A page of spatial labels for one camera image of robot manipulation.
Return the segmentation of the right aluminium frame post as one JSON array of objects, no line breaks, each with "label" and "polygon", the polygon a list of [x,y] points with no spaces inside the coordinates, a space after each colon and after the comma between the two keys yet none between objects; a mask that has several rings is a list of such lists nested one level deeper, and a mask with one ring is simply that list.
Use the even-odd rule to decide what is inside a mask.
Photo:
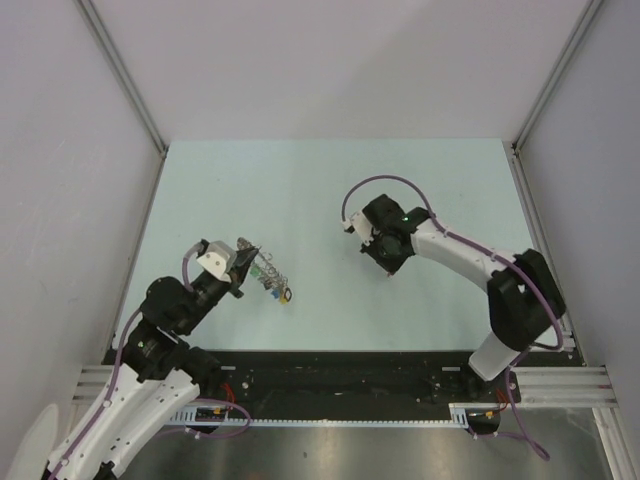
[{"label": "right aluminium frame post", "polygon": [[604,0],[589,0],[586,2],[521,127],[510,143],[511,150],[515,155],[519,155],[526,145],[605,4],[606,1]]}]

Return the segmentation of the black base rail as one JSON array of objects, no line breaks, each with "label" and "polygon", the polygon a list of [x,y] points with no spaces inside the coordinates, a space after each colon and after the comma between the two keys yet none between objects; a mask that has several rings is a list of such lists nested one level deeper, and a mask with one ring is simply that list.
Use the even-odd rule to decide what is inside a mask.
[{"label": "black base rail", "polygon": [[215,351],[221,374],[209,398],[254,419],[444,420],[449,404],[521,398],[522,377],[489,383],[468,371],[467,351]]}]

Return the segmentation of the aluminium frame post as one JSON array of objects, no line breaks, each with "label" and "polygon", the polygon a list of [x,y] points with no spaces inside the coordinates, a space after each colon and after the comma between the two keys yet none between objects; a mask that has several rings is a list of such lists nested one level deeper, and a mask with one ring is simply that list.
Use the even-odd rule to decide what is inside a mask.
[{"label": "aluminium frame post", "polygon": [[515,155],[519,155],[526,145],[605,4],[606,1],[604,0],[589,0],[586,2],[521,127],[510,143],[511,150]]},{"label": "aluminium frame post", "polygon": [[160,129],[95,3],[90,0],[74,0],[73,3],[154,150],[161,159],[165,159],[168,144],[163,139]]}]

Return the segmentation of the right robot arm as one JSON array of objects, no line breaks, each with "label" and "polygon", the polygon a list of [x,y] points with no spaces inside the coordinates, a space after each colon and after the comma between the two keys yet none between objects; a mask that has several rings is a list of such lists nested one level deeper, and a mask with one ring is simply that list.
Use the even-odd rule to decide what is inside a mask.
[{"label": "right robot arm", "polygon": [[426,208],[404,211],[386,194],[345,218],[343,225],[360,238],[360,252],[389,275],[419,256],[466,278],[487,295],[490,330],[461,376],[462,391],[473,401],[493,394],[497,377],[566,313],[548,263],[534,249],[520,254],[491,249],[446,228]]}]

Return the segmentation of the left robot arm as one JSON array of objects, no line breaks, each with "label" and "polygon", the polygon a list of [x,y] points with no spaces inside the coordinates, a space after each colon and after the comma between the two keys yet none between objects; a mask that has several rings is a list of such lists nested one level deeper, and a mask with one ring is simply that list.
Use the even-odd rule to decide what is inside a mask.
[{"label": "left robot arm", "polygon": [[122,330],[110,378],[49,454],[43,478],[117,479],[178,410],[219,392],[219,362],[185,338],[225,296],[242,297],[258,253],[202,240],[184,255],[180,277],[149,285]]}]

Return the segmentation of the left aluminium frame post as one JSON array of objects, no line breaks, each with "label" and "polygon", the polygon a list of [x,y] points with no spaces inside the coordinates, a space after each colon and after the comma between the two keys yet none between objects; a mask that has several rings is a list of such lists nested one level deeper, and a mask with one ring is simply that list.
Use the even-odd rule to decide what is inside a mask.
[{"label": "left aluminium frame post", "polygon": [[165,159],[168,144],[163,139],[160,129],[95,3],[90,0],[74,0],[73,3],[154,150],[161,159]]}]

